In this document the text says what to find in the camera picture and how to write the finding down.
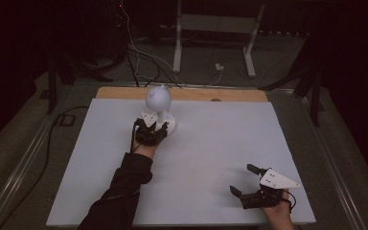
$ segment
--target human hand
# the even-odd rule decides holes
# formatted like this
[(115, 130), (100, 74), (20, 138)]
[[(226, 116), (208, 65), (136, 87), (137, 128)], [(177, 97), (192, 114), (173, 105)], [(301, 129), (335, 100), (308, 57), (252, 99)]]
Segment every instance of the human hand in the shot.
[(153, 156), (156, 152), (157, 147), (158, 147), (158, 145), (157, 146), (152, 146), (152, 147), (141, 145), (141, 144), (137, 143), (135, 138), (133, 138), (132, 153), (141, 154), (141, 155), (144, 155), (144, 156), (146, 156), (150, 159), (153, 159)]
[[(288, 200), (288, 190), (284, 190), (282, 198)], [(268, 224), (273, 230), (294, 230), (289, 213), (289, 203), (283, 200), (275, 207), (262, 208)]]

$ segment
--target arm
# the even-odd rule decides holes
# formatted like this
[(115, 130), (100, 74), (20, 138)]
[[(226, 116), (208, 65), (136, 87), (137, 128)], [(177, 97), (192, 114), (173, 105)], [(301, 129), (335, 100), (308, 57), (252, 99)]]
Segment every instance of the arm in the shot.
[[(288, 199), (287, 191), (283, 192), (283, 199)], [(289, 203), (280, 201), (277, 206), (262, 208), (262, 211), (273, 230), (294, 230), (289, 214)]]
[(128, 229), (133, 223), (142, 184), (151, 180), (150, 167), (156, 147), (134, 143), (133, 153), (126, 153), (116, 170), (109, 189), (92, 204), (79, 228)]

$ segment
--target white ball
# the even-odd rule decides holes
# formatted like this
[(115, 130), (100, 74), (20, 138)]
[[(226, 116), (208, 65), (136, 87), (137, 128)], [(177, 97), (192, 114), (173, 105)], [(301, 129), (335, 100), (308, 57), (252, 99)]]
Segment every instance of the white ball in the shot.
[(146, 96), (146, 107), (154, 112), (169, 110), (172, 105), (172, 95), (166, 86), (152, 88)]

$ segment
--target white tabletop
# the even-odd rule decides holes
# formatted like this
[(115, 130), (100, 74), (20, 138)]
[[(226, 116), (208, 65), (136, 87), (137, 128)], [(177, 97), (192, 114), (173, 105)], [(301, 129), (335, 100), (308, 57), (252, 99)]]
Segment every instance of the white tabletop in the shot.
[[(144, 100), (94, 99), (47, 220), (75, 226), (109, 187), (129, 150), (133, 123)], [(302, 182), (295, 223), (315, 222), (311, 206), (271, 103), (173, 101), (177, 127), (157, 149), (152, 181), (142, 186), (133, 225), (228, 225), (266, 223), (259, 209), (243, 210), (231, 195), (259, 190), (247, 164), (272, 168)]]

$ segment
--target black sleeve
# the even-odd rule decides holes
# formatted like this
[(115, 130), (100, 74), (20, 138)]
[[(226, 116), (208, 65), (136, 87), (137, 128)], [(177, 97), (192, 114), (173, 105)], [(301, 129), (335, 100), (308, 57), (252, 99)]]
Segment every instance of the black sleeve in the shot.
[(133, 223), (140, 185), (151, 181), (151, 164), (152, 160), (144, 155), (126, 153), (110, 188), (92, 204), (78, 229), (128, 229)]

